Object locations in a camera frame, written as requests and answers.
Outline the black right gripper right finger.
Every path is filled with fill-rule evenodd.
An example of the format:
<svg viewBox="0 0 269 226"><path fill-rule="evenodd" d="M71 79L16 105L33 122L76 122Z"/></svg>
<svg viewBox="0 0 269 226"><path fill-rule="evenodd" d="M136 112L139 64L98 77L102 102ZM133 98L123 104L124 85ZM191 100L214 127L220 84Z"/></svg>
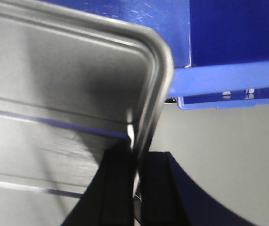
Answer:
<svg viewBox="0 0 269 226"><path fill-rule="evenodd" d="M144 226L251 226L194 182L170 152L148 152L141 171Z"/></svg>

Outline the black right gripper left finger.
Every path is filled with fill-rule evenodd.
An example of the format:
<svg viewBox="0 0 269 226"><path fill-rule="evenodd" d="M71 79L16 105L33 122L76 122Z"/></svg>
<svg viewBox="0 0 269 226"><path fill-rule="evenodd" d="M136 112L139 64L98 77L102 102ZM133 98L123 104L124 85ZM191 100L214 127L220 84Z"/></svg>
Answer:
<svg viewBox="0 0 269 226"><path fill-rule="evenodd" d="M64 226L132 226L133 158L128 140L104 151L99 168Z"/></svg>

